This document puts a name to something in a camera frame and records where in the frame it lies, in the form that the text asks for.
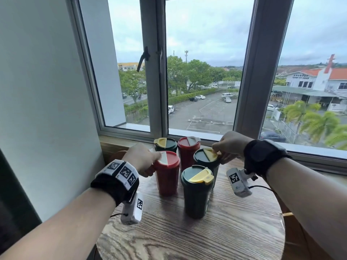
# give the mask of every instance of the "red lid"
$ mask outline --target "red lid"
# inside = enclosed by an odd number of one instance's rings
[[[172,151],[161,151],[161,158],[153,163],[155,169],[168,170],[179,166],[180,159]]]
[[[177,142],[177,145],[181,149],[197,149],[200,148],[200,139],[197,137],[184,137]]]

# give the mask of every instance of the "red cup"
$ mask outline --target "red cup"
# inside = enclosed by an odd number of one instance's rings
[[[194,165],[194,153],[200,149],[200,139],[184,137],[177,142],[178,154],[181,159],[181,171]]]
[[[170,196],[177,193],[180,159],[172,151],[161,151],[161,158],[153,163],[159,194]]]

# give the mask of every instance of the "lid tab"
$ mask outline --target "lid tab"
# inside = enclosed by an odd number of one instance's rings
[[[161,153],[161,157],[158,160],[158,162],[160,162],[163,165],[169,165],[169,163],[168,163],[168,156],[167,156],[166,152],[165,151],[161,151],[160,153]]]
[[[159,138],[154,140],[154,144],[157,144],[158,146],[165,148],[166,147],[166,141],[167,138]]]
[[[205,148],[203,151],[209,161],[215,161],[218,158],[218,154],[212,148]]]
[[[193,176],[189,179],[190,182],[193,183],[202,183],[204,182],[206,185],[209,185],[213,182],[214,176],[211,174],[209,169],[203,169],[201,172]]]
[[[189,146],[193,146],[193,145],[197,144],[199,141],[201,141],[201,139],[198,137],[192,136],[192,137],[187,137],[187,141],[188,141]]]

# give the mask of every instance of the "sky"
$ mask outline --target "sky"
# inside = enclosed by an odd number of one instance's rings
[[[108,0],[117,62],[143,52],[139,0]],[[254,0],[167,0],[167,55],[244,64]],[[279,65],[347,62],[347,0],[294,0]]]

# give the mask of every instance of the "wood grain tabletop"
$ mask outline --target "wood grain tabletop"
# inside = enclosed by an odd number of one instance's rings
[[[97,242],[102,259],[281,259],[284,226],[274,194],[252,188],[249,197],[235,196],[226,176],[231,167],[242,168],[243,163],[236,159],[219,167],[207,213],[200,220],[184,212],[180,179],[175,196],[160,197],[155,175],[141,177],[142,220],[126,226],[119,217],[111,218]],[[267,186],[263,179],[250,185]]]

